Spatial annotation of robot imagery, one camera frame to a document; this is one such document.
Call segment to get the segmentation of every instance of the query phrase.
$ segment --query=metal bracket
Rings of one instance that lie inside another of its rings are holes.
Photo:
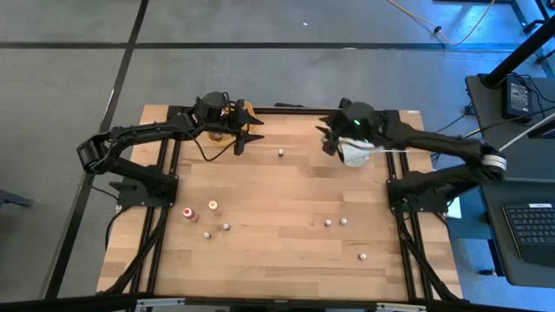
[[[137,308],[149,307],[169,307],[176,305],[185,305],[185,298],[163,298],[163,299],[141,299],[137,300]]]
[[[376,311],[395,311],[395,312],[426,312],[425,306],[401,303],[377,303]]]
[[[386,181],[388,187],[389,203],[393,204],[392,211],[404,212],[447,212],[447,196],[444,192],[437,192],[434,188],[415,196],[415,199],[406,200],[395,198],[391,180]]]
[[[118,196],[118,205],[122,206],[153,206],[153,207],[172,207],[175,203],[177,193],[177,184],[180,177],[174,176],[174,180],[170,180],[166,186],[167,193],[164,198],[149,196],[147,188],[140,181],[124,177],[119,186],[116,187],[120,192]]]

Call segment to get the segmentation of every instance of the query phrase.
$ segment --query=white object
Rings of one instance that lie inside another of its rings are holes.
[[[362,166],[370,159],[374,145],[360,140],[339,138],[339,148],[343,154],[343,163],[347,166]]]
[[[188,220],[190,220],[191,222],[197,222],[199,221],[199,214],[196,213],[193,209],[191,208],[185,208],[183,210],[183,217],[187,218]]]
[[[222,209],[218,207],[218,203],[215,200],[211,200],[210,203],[208,203],[208,208],[210,208],[214,216],[222,215]]]
[[[460,213],[460,201],[459,198],[453,199],[453,203],[449,205],[447,208],[447,217],[448,218],[462,218],[462,214]]]

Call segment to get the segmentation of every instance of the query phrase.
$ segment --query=black cable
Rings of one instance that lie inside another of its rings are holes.
[[[488,129],[491,129],[491,128],[496,127],[496,126],[500,126],[500,125],[506,124],[507,122],[519,120],[519,119],[521,119],[521,118],[530,117],[530,116],[534,116],[534,115],[537,115],[537,114],[542,114],[542,113],[547,112],[547,111],[550,111],[550,110],[552,110],[552,109],[555,109],[555,106],[549,107],[549,108],[546,108],[546,109],[542,109],[542,110],[540,110],[540,111],[538,111],[538,112],[534,112],[534,113],[522,115],[522,116],[519,116],[519,117],[514,117],[514,118],[511,118],[511,119],[509,119],[509,120],[503,120],[503,121],[494,123],[494,124],[492,124],[492,125],[483,127],[483,128],[480,129],[480,131],[483,133],[484,131],[486,131],[486,130],[488,130]]]
[[[441,132],[441,131],[443,131],[443,130],[449,128],[449,127],[451,127],[452,125],[454,125],[455,122],[461,120],[464,116],[466,116],[466,114],[463,114],[461,117],[457,118],[456,120],[453,120],[450,124],[444,126],[444,127],[441,128],[440,130],[437,130],[436,132],[439,133],[439,132]]]
[[[229,100],[229,94],[227,94],[227,92],[224,92],[223,94],[224,94],[224,96],[226,96],[226,98],[227,98],[227,103],[226,103],[226,105],[231,109],[232,106],[229,105],[229,104],[236,104],[236,103],[235,103],[234,101],[230,101],[230,100]],[[237,111],[243,111],[245,114],[248,114],[245,110],[237,109],[236,107],[234,107],[233,109],[235,109],[235,110],[237,110]],[[249,135],[249,131],[250,131],[250,130],[251,130],[251,123],[249,122],[249,117],[247,116],[247,117],[246,117],[246,133],[245,133],[245,135]],[[223,150],[221,150],[219,153],[217,153],[216,156],[214,156],[214,157],[208,159],[208,158],[206,157],[206,155],[205,155],[205,151],[202,149],[202,146],[201,146],[200,143],[197,141],[197,139],[194,138],[190,133],[185,133],[185,134],[188,135],[189,138],[191,138],[191,139],[194,141],[194,143],[197,145],[197,147],[199,148],[200,154],[202,155],[202,158],[203,158],[205,161],[214,161],[214,160],[216,160],[216,159],[217,159],[219,156],[221,156],[228,148],[230,148],[233,144],[235,144],[235,143],[237,142],[237,140],[234,140],[232,143],[230,143],[230,144],[228,144],[226,147],[224,147]]]
[[[90,177],[90,179],[88,180],[88,183],[90,184],[90,187],[91,187],[93,190],[95,190],[95,191],[98,191],[98,192],[101,192],[101,193],[103,193],[103,194],[108,195],[109,197],[115,199],[115,201],[117,202],[117,201],[118,201],[118,198],[117,198],[114,194],[112,194],[112,193],[110,193],[110,192],[107,192],[107,191],[104,191],[104,190],[102,190],[101,188],[98,188],[98,187],[96,187],[96,186],[93,185],[93,179],[94,179],[94,178],[95,178],[95,176],[92,176],[92,177]]]
[[[541,98],[544,99],[544,101],[548,101],[548,102],[550,102],[550,103],[555,103],[554,100],[547,100],[547,99],[544,97],[544,95],[541,93],[541,91],[539,90],[538,86],[536,86],[536,83],[534,82],[534,80],[532,79],[532,77],[531,77],[530,75],[526,75],[526,74],[520,75],[520,74],[517,74],[517,73],[511,73],[511,74],[509,74],[509,75],[517,75],[517,76],[520,76],[520,77],[526,77],[526,78],[528,78],[528,79],[530,80],[530,82],[532,83],[532,85],[533,85],[533,86],[536,88],[536,90],[538,91],[539,96],[541,96]]]
[[[112,224],[114,221],[125,211],[127,211],[131,206],[122,206],[121,210],[118,211],[108,222],[108,226],[106,227],[106,234],[104,235],[104,249],[108,249],[108,241],[110,239],[110,231],[112,230]]]
[[[390,211],[390,212],[391,212],[391,215],[393,215],[393,217],[395,217],[395,213],[392,212],[392,211]],[[407,220],[409,220],[410,218],[412,218],[412,215],[409,213],[409,214],[408,214],[408,217],[403,218],[403,221],[407,221]]]

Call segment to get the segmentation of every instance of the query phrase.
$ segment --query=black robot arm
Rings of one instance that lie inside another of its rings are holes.
[[[389,198],[400,211],[444,212],[447,202],[479,183],[502,180],[506,160],[481,140],[450,137],[412,128],[390,111],[375,111],[363,102],[342,99],[339,110],[322,118],[329,128],[318,127],[324,135],[323,150],[333,155],[339,138],[349,138],[402,150],[419,148],[460,157],[465,165],[435,172],[408,172],[402,179],[388,181]]]
[[[240,155],[247,142],[263,138],[249,134],[250,125],[263,122],[248,114],[243,100],[230,101],[227,93],[197,97],[193,107],[168,117],[161,123],[113,127],[77,147],[85,172],[113,172],[127,178],[122,183],[110,183],[120,192],[119,205],[169,206],[177,190],[177,176],[166,175],[157,166],[141,166],[121,158],[121,152],[130,146],[165,139],[195,140],[203,131],[209,131],[234,135],[234,153]]]

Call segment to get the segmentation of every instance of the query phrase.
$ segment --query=wooden table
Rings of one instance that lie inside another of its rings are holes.
[[[140,123],[166,119],[168,106],[146,105]],[[171,208],[160,259],[156,295],[327,300],[407,301],[395,219],[389,212],[385,155],[364,167],[343,165],[322,152],[322,124],[314,115],[259,114],[262,140],[241,156],[232,149],[217,160],[202,160],[191,141],[182,143],[178,197]],[[419,112],[402,111],[402,120],[422,129]],[[199,137],[207,157],[220,147]],[[173,143],[168,146],[166,168]],[[160,143],[135,146],[131,160],[156,163]],[[284,156],[278,157],[278,148]],[[411,170],[432,169],[429,153],[411,150]],[[401,176],[401,166],[396,168]],[[208,210],[218,201],[223,216]],[[198,223],[184,219],[191,207]],[[111,286],[134,257],[145,207],[134,207],[114,223],[98,290]],[[442,281],[458,296],[460,285],[445,225],[420,213],[426,256]],[[345,226],[340,218],[347,218]],[[331,219],[333,225],[324,226]],[[231,225],[229,231],[222,224]],[[203,233],[212,233],[206,240]],[[364,261],[359,253],[366,253]],[[413,259],[417,294],[422,296]],[[150,260],[140,289],[146,288]]]

